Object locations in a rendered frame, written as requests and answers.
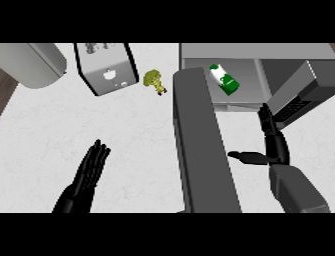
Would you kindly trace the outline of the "green and white milk carton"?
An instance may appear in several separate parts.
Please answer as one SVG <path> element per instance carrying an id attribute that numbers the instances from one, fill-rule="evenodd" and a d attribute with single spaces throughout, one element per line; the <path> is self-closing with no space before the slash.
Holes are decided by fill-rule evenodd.
<path id="1" fill-rule="evenodd" d="M 210 73 L 224 94 L 230 95 L 239 88 L 239 82 L 227 74 L 220 64 L 210 66 Z"/>

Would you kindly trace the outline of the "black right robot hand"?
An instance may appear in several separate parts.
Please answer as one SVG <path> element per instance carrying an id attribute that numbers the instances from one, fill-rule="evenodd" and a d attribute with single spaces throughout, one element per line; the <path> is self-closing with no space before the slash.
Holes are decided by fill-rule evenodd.
<path id="1" fill-rule="evenodd" d="M 288 144 L 281 130 L 278 129 L 272 111 L 267 104 L 263 104 L 257 112 L 261 131 L 264 133 L 266 153 L 230 151 L 227 156 L 238 159 L 244 164 L 273 165 L 289 164 Z"/>

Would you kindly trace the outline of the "grey microwave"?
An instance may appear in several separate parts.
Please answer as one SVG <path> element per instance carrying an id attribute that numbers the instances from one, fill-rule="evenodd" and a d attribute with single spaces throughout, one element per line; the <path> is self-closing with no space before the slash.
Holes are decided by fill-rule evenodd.
<path id="1" fill-rule="evenodd" d="M 255 112 L 269 106 L 276 125 L 288 127 L 335 95 L 335 52 L 326 43 L 182 43 L 179 67 L 217 64 L 239 82 L 226 94 L 207 76 L 217 112 Z"/>

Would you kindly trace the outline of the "yellow-green broccoli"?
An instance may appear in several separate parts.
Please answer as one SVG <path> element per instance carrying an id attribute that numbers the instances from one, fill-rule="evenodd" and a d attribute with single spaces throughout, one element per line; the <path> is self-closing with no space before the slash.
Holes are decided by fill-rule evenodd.
<path id="1" fill-rule="evenodd" d="M 158 70 L 152 69 L 143 75 L 143 85 L 154 86 L 158 95 L 167 92 L 167 89 L 161 85 L 161 73 Z"/>

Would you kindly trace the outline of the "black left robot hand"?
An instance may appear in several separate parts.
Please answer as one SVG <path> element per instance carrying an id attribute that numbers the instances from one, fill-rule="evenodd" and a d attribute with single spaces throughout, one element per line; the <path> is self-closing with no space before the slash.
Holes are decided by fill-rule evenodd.
<path id="1" fill-rule="evenodd" d="M 66 186 L 53 207 L 53 213 L 86 214 L 90 212 L 95 188 L 100 179 L 111 149 L 95 141 L 81 160 L 72 183 Z"/>

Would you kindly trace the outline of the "pale grey rounded appliance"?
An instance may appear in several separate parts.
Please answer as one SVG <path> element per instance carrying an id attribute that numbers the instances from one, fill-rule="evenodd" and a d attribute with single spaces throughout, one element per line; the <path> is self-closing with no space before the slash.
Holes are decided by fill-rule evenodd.
<path id="1" fill-rule="evenodd" d="M 52 85 L 66 72 L 66 59 L 53 43 L 0 43 L 0 68 L 30 89 Z"/>

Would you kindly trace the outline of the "silver toaster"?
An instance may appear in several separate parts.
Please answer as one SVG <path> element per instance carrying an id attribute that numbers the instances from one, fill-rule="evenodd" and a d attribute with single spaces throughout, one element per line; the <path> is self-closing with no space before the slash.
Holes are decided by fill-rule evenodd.
<path id="1" fill-rule="evenodd" d="M 96 96 L 139 82 L 127 43 L 74 43 L 78 75 Z"/>

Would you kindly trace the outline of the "dark grey microwave door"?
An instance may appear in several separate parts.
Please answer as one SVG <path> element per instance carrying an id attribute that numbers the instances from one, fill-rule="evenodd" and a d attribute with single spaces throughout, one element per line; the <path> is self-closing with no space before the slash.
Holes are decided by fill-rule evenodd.
<path id="1" fill-rule="evenodd" d="M 239 213 L 227 156 L 202 68 L 173 75 L 173 125 L 185 213 Z"/>

